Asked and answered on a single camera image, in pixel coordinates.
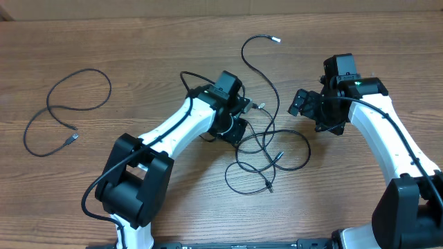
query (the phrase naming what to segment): wood grain surface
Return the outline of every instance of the wood grain surface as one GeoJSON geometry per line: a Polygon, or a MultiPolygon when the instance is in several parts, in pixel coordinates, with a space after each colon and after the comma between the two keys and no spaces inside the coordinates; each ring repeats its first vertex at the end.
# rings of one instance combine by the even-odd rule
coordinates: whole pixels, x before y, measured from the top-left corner
{"type": "MultiPolygon", "coordinates": [[[[274,112],[273,91],[239,55],[243,42],[259,33],[279,36],[282,44],[254,40],[247,58],[279,90],[277,128],[305,134],[311,161],[296,172],[278,171],[273,194],[241,196],[224,182],[233,148],[196,139],[174,164],[152,226],[157,241],[293,241],[370,221],[385,185],[363,137],[351,125],[343,136],[315,133],[312,121],[286,112],[297,89],[321,89],[323,60],[334,54],[353,53],[362,76],[381,78],[412,137],[443,165],[443,12],[2,22],[0,248],[84,248],[114,241],[114,226],[85,216],[80,199],[101,174],[117,137],[148,132],[181,106],[186,92],[180,71],[214,80],[230,71],[246,85],[248,97],[274,112]],[[108,74],[110,100],[94,111],[57,110],[78,127],[80,138],[53,156],[31,156],[22,143],[27,122],[45,106],[52,85],[81,68],[108,74]]],[[[191,87],[204,84],[187,79],[191,87]]],[[[51,104],[91,107],[106,97],[107,87],[97,73],[78,75],[54,91],[51,104]]],[[[254,110],[245,118],[260,131],[268,122],[254,110]]],[[[72,133],[45,113],[31,126],[28,144],[43,153],[72,133]]],[[[269,150],[284,151],[285,167],[300,164],[307,153],[291,135],[278,136],[269,150]]],[[[266,163],[260,154],[241,159],[257,167],[266,163]]],[[[235,168],[229,177],[241,190],[263,186],[257,176],[235,168]]],[[[87,205],[104,214],[93,197],[87,205]]]]}
{"type": "Polygon", "coordinates": [[[414,12],[442,8],[443,0],[0,0],[0,14],[8,21],[414,12]]]}

